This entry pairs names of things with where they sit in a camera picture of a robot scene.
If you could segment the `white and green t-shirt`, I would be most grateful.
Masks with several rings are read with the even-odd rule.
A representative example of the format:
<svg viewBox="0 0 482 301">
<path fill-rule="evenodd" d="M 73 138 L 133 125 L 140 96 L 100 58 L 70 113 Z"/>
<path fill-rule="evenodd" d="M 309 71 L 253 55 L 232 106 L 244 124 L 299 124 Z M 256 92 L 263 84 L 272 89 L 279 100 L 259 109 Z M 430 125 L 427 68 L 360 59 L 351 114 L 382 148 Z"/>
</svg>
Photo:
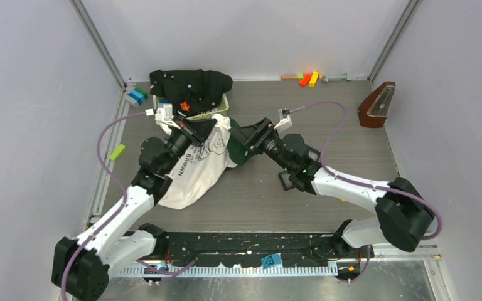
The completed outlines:
<svg viewBox="0 0 482 301">
<path fill-rule="evenodd" d="M 227 169 L 249 160 L 243 145 L 230 135 L 230 129 L 240 127 L 238 122 L 221 114 L 214 114 L 212 119 L 217 122 L 205 143 L 191 145 L 171 170 L 169 177 L 173 182 L 158 202 L 160 206 L 177 210 L 191 206 Z"/>
</svg>

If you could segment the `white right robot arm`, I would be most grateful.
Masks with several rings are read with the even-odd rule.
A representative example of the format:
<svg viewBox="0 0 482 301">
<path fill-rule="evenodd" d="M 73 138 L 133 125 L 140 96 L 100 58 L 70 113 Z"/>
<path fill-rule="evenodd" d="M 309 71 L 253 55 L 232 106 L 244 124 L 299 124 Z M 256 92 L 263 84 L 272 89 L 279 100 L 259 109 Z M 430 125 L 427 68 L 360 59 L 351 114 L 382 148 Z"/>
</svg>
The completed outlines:
<svg viewBox="0 0 482 301">
<path fill-rule="evenodd" d="M 390 243 L 413 252 L 429 233 L 437 213 L 426 204 L 406 179 L 374 181 L 339 172 L 321 161 L 321 154 L 307 145 L 299 134 L 280 137 L 272 122 L 264 118 L 254 125 L 230 130 L 231 137 L 250 155 L 266 154 L 289 176 L 293 188 L 318 196 L 348 201 L 373 213 L 363 220 L 348 219 L 329 238 L 329 247 L 338 256 L 349 257 L 357 249 Z"/>
</svg>

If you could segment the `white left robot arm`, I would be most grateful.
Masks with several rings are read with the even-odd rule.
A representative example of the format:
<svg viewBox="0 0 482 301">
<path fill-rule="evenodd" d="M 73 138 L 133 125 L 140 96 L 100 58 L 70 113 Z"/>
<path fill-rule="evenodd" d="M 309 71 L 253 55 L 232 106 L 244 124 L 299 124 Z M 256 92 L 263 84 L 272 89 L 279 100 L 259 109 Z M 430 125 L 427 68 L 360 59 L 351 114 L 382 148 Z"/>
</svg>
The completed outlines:
<svg viewBox="0 0 482 301">
<path fill-rule="evenodd" d="M 173 184 L 170 176 L 191 147 L 200 147 L 219 129 L 217 119 L 169 122 L 165 140 L 147 138 L 141 145 L 139 169 L 123 195 L 93 226 L 74 238 L 64 236 L 55 245 L 51 282 L 60 287 L 62 300 L 98 300 L 111 277 L 132 262 L 148 255 L 161 259 L 167 242 L 138 230 L 122 236 L 144 213 L 166 195 Z"/>
</svg>

